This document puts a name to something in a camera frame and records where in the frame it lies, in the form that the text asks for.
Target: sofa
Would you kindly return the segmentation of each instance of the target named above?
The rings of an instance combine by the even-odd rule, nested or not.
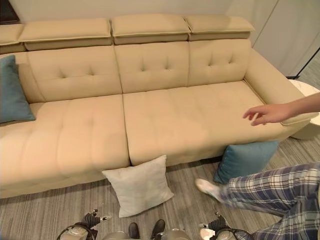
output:
[[[240,17],[175,14],[0,26],[0,58],[15,55],[36,118],[0,125],[1,198],[102,180],[104,170],[164,154],[172,166],[296,133],[314,115],[256,127],[242,118],[303,97],[252,49],[253,30]]]

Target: teal throw pillow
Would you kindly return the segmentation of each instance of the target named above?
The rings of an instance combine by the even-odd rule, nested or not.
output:
[[[20,84],[16,56],[0,59],[0,123],[35,120]]]
[[[261,172],[278,148],[279,141],[229,145],[213,180],[227,184],[232,178]]]

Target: hand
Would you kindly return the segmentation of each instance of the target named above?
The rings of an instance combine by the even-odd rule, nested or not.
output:
[[[251,121],[256,116],[255,120],[251,123],[252,126],[259,124],[265,125],[266,123],[279,123],[287,120],[291,116],[291,109],[288,104],[270,104],[250,108],[243,115]]]

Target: finger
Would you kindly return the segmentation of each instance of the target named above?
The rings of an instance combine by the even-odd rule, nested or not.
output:
[[[251,125],[252,126],[257,126],[259,124],[266,124],[266,123],[269,123],[269,120],[268,118],[264,115],[262,117],[259,117],[259,118],[256,118],[252,123]]]
[[[258,113],[258,115],[256,116],[256,119],[259,119],[259,118],[261,118],[262,116],[263,116],[262,113]]]
[[[243,114],[243,118],[247,118],[248,116],[250,116],[251,114],[256,114],[256,113],[265,113],[265,106],[262,105],[262,106],[255,106],[255,107],[252,107],[250,109],[248,109],[244,114]]]
[[[255,113],[251,113],[250,115],[249,115],[249,121],[251,121],[252,119],[254,119],[254,116],[255,116],[256,114]]]

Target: plaid pajama pants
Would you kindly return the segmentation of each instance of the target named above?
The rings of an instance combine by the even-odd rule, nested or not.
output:
[[[252,235],[256,240],[316,240],[320,226],[320,162],[233,178],[221,198],[232,207],[282,217]]]

